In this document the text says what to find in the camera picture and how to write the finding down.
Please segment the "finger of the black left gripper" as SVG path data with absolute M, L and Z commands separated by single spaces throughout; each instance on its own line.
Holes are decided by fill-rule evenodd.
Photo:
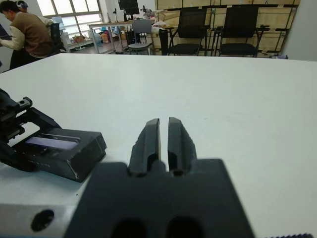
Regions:
M 40 129 L 61 128 L 61 126 L 54 119 L 34 107 L 27 109 L 26 113 L 28 122 L 37 125 Z
M 4 142 L 0 143 L 0 161 L 20 171 L 36 171 L 36 167 L 32 163 L 21 157 L 18 152 Z

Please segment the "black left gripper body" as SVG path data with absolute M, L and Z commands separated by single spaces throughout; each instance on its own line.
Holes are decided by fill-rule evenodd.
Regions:
M 8 142 L 18 135 L 22 135 L 25 129 L 23 124 L 28 122 L 23 115 L 18 115 L 27 111 L 33 102 L 28 97 L 20 101 L 11 99 L 8 93 L 0 90 L 0 148 L 4 149 Z

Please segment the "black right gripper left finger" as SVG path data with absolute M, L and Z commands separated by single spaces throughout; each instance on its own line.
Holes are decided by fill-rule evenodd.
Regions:
M 159 125 L 159 119 L 148 121 L 133 145 L 128 166 L 129 173 L 133 176 L 146 175 L 152 169 L 152 164 L 160 160 Z

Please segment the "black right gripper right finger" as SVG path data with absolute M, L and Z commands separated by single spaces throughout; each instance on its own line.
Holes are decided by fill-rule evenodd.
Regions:
M 190 172 L 191 164 L 197 160 L 195 144 L 182 121 L 170 117 L 168 122 L 168 165 L 174 176 L 184 176 Z

